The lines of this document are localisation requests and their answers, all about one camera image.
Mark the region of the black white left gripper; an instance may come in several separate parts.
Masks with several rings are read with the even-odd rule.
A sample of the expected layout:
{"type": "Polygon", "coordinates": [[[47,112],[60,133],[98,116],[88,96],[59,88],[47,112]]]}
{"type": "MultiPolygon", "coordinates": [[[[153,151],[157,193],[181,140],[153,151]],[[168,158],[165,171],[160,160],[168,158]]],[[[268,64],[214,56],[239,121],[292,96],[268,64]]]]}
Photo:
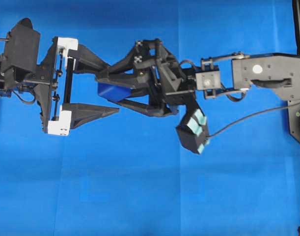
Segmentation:
{"type": "Polygon", "coordinates": [[[70,129],[99,118],[116,114],[119,108],[83,103],[63,103],[58,105],[58,79],[62,70],[76,74],[98,72],[109,64],[95,55],[89,48],[79,44],[75,38],[54,37],[45,58],[36,66],[36,71],[24,77],[24,86],[29,89],[41,112],[42,130],[46,134],[67,136],[70,129]]]}

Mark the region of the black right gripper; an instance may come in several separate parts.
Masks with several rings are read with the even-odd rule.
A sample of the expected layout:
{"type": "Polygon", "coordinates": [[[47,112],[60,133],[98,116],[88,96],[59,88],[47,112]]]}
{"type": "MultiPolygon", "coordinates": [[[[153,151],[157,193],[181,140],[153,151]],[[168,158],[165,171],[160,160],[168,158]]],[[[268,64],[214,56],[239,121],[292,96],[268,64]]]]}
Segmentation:
{"type": "Polygon", "coordinates": [[[128,99],[117,103],[148,117],[175,115],[179,106],[185,106],[185,96],[196,99],[194,72],[194,68],[182,69],[159,39],[137,41],[132,53],[113,65],[98,56],[94,59],[96,82],[132,89],[133,97],[148,95],[146,104],[128,99]]]}

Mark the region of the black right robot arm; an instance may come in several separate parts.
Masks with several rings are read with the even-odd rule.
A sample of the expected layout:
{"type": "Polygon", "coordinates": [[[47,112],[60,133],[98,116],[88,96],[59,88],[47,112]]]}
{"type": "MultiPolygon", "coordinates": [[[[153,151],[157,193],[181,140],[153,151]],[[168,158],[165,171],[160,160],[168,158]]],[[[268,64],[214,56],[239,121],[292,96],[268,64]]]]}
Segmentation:
{"type": "Polygon", "coordinates": [[[272,90],[287,102],[290,133],[300,143],[299,55],[234,53],[185,68],[160,40],[143,40],[116,64],[101,64],[95,75],[101,84],[127,89],[124,96],[109,90],[108,101],[140,114],[166,117],[184,105],[186,113],[176,131],[181,145],[193,153],[200,154],[214,137],[196,100],[197,91],[205,99],[224,95],[239,102],[252,86],[272,90]]]}

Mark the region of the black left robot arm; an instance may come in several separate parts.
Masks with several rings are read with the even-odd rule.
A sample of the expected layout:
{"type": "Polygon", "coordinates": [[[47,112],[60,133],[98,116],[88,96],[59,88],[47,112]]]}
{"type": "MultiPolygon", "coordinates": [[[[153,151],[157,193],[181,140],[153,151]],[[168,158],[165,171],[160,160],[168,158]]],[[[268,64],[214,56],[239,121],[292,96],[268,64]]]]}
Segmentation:
{"type": "Polygon", "coordinates": [[[73,74],[84,49],[74,38],[54,37],[45,58],[37,63],[39,36],[13,35],[3,39],[0,54],[0,96],[27,92],[40,106],[44,133],[67,136],[71,129],[118,113],[118,108],[71,103],[73,74]]]}

